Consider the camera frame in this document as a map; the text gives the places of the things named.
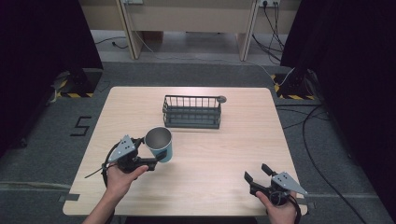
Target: metal rack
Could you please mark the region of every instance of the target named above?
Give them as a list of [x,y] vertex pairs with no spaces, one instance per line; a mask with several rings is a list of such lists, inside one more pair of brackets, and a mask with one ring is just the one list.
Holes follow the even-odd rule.
[[218,129],[224,96],[165,95],[163,122],[169,128]]

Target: forearm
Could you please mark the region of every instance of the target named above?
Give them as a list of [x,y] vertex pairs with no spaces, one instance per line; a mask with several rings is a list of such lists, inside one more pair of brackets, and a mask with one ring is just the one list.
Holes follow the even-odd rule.
[[114,197],[110,192],[106,191],[90,215],[84,220],[83,224],[105,223],[120,200],[120,197]]

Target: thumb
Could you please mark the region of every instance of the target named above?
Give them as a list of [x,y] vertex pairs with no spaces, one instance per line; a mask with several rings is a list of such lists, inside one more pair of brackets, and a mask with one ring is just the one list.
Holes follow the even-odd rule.
[[265,207],[270,207],[272,206],[270,200],[268,199],[267,196],[265,196],[264,193],[262,193],[261,191],[257,191],[256,192],[256,196],[260,199],[260,201],[265,205]]
[[147,165],[143,165],[143,166],[139,166],[137,167],[133,172],[131,172],[129,174],[129,177],[132,180],[137,179],[140,175],[142,175],[143,173],[145,173],[148,170],[148,166]]

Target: blue cup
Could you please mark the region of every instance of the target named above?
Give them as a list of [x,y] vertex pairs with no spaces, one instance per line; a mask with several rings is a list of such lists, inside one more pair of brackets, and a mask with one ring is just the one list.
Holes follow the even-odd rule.
[[172,159],[172,133],[165,127],[156,127],[148,131],[145,136],[146,147],[156,157],[166,151],[166,157],[160,162],[167,162]]

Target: silver metal plate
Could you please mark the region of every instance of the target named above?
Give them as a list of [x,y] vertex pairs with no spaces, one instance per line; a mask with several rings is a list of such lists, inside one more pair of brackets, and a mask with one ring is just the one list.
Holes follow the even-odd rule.
[[303,189],[288,173],[282,172],[278,175],[274,175],[274,182],[284,189],[293,190],[301,194],[307,194],[308,192]]
[[131,137],[126,134],[121,140],[116,149],[114,149],[113,153],[111,153],[108,158],[108,162],[113,162],[118,160],[119,158],[125,156],[126,154],[136,150],[134,147],[134,143],[131,140]]

